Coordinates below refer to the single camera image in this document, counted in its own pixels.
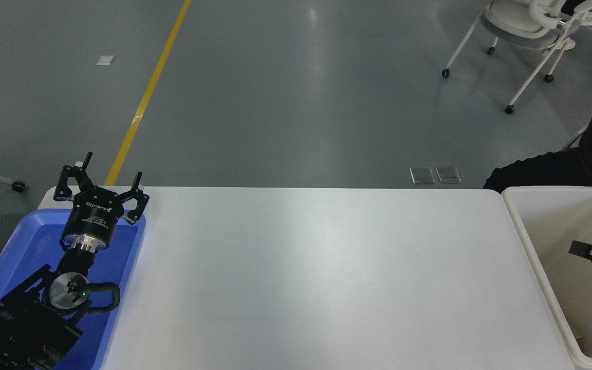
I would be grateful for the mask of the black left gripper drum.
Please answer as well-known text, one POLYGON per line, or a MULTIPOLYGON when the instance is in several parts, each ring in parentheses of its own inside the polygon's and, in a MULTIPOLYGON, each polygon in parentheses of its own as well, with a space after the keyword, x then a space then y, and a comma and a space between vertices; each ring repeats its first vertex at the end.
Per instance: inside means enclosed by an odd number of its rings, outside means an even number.
POLYGON ((67 194, 68 190, 63 190, 63 201, 72 202, 72 211, 63 230, 63 242, 73 242, 80 236, 110 242, 124 214, 123 204, 130 197, 102 187, 80 190, 75 196, 67 194))

